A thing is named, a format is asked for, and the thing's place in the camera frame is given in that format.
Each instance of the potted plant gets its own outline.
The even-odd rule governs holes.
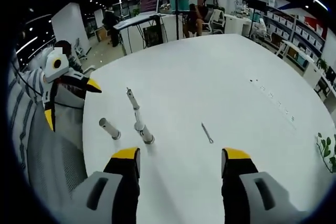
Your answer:
[[[318,66],[318,68],[322,69],[324,72],[326,72],[328,70],[328,67],[329,67],[327,65],[327,62],[325,60],[321,59],[321,58],[317,61],[317,66]]]
[[[336,135],[334,135],[334,140],[335,143],[333,148],[331,146],[330,137],[327,137],[327,139],[323,139],[321,133],[318,133],[316,141],[316,145],[319,148],[322,160],[328,171],[331,173],[336,173]]]

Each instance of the standing person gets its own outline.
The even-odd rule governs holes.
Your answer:
[[[206,0],[195,0],[195,4],[189,6],[190,13],[187,17],[187,22],[183,25],[183,34],[186,38],[189,38],[189,32],[196,33],[197,36],[202,35],[203,23],[208,8],[205,6]]]
[[[103,19],[103,24],[106,30],[109,31],[111,35],[112,46],[116,47],[119,44],[119,32],[114,28],[114,26],[120,21],[120,18],[114,13],[112,7],[109,7],[105,11],[105,18]]]

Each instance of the desk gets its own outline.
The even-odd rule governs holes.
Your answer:
[[[139,223],[223,223],[223,147],[250,154],[260,171],[289,191],[299,210],[314,208],[332,181],[315,145],[318,132],[336,132],[330,114],[295,70],[247,38],[224,34],[161,44],[113,61],[91,78],[102,93],[86,96],[86,171],[88,176],[103,171],[113,153],[138,146]],[[281,101],[294,124],[258,83]],[[134,129],[126,87],[155,136],[152,145]],[[119,140],[99,126],[102,117],[121,131]]]
[[[283,40],[283,44],[280,46],[279,50],[277,51],[276,55],[279,55],[281,51],[285,52],[286,55],[288,51],[288,47],[293,48],[296,52],[299,53],[301,57],[303,57],[305,60],[308,61],[307,68],[304,71],[303,78],[308,82],[308,84],[314,89],[316,85],[318,84],[319,80],[323,78],[325,82],[328,85],[328,88],[330,89],[330,92],[327,96],[327,98],[323,101],[324,105],[327,107],[328,111],[330,113],[333,113],[336,110],[336,90],[334,89],[333,85],[330,83],[329,80],[325,77],[325,74],[319,69],[314,60],[310,58],[305,52],[301,51],[300,48],[298,48],[293,43]]]
[[[141,31],[144,28],[150,27],[152,22],[144,22],[139,26]],[[169,41],[176,40],[176,17],[175,15],[167,15],[165,14],[160,18],[161,23],[161,31],[162,31],[162,39],[163,43],[167,43]],[[183,31],[182,31],[182,19],[179,17],[179,38],[183,39]],[[143,41],[138,29],[136,26],[129,26],[128,28],[120,30],[120,34],[123,41],[123,46],[125,48],[126,55],[131,54],[132,52],[137,52],[143,50],[145,42]]]
[[[248,37],[251,20],[248,18],[238,18],[230,14],[224,14],[225,20],[225,30],[226,34],[239,34]]]

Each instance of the floor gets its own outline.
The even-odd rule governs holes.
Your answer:
[[[119,44],[116,47],[112,47],[110,39],[108,38],[91,47],[91,50],[87,54],[87,60],[81,62],[82,68],[85,70],[91,65],[94,65],[96,69],[98,69],[123,56],[122,45]]]

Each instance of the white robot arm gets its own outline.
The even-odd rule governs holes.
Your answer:
[[[43,107],[48,124],[53,131],[55,131],[55,96],[60,83],[90,92],[102,92],[95,81],[69,67],[69,61],[63,54],[62,48],[55,48],[48,55],[44,72],[47,83],[43,93]]]

